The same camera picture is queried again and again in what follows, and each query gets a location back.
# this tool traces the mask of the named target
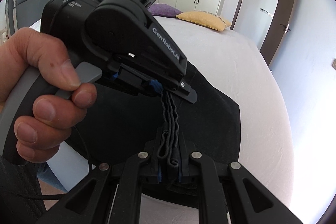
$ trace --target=metal rivet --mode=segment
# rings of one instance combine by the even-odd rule
[[[192,153],[191,153],[191,156],[192,156],[194,159],[199,159],[199,158],[202,157],[202,153],[201,153],[201,152],[197,152],[197,151],[195,151],[195,152],[192,152]]]
[[[232,169],[236,169],[236,170],[240,169],[240,167],[241,167],[240,163],[236,162],[236,161],[232,162],[230,165],[231,165]]]
[[[100,164],[99,165],[99,170],[101,171],[106,171],[110,168],[110,166],[108,164]]]
[[[145,159],[148,157],[148,153],[145,152],[145,151],[142,151],[138,154],[138,157],[141,158],[141,159]]]

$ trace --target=gray handle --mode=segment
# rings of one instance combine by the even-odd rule
[[[76,72],[82,83],[93,83],[101,78],[100,68],[82,62],[76,67]],[[25,165],[26,161],[16,151],[16,136],[14,123],[23,115],[33,117],[33,103],[41,95],[55,94],[65,99],[71,97],[72,92],[59,90],[47,83],[38,69],[29,67],[22,75],[6,100],[0,113],[0,155],[10,163]]]

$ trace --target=pillow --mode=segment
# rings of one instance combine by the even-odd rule
[[[217,31],[223,31],[225,28],[231,26],[231,22],[228,20],[218,15],[203,11],[186,12],[179,14],[176,17]]]
[[[153,16],[173,18],[175,18],[178,14],[182,13],[180,10],[177,10],[176,8],[164,3],[153,4],[151,7],[148,8],[148,11]]]

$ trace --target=wall switch panel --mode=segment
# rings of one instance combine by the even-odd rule
[[[6,42],[8,39],[8,33],[6,29],[0,31],[0,45]]]

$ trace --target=finger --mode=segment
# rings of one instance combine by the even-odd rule
[[[14,123],[14,133],[25,146],[47,150],[58,146],[71,135],[71,128],[56,129],[34,117],[21,116]]]
[[[75,106],[70,100],[54,95],[42,95],[33,104],[33,114],[36,119],[51,127],[66,129],[82,121],[86,109]]]
[[[27,161],[41,164],[51,159],[59,150],[59,145],[48,150],[37,150],[25,146],[20,141],[16,143],[16,149],[19,155]]]
[[[28,65],[38,68],[50,84],[63,90],[75,90],[80,85],[63,42],[31,28],[21,28],[0,46],[0,102],[18,82]]]
[[[82,84],[73,92],[71,98],[77,107],[89,108],[97,99],[97,89],[94,84]]]

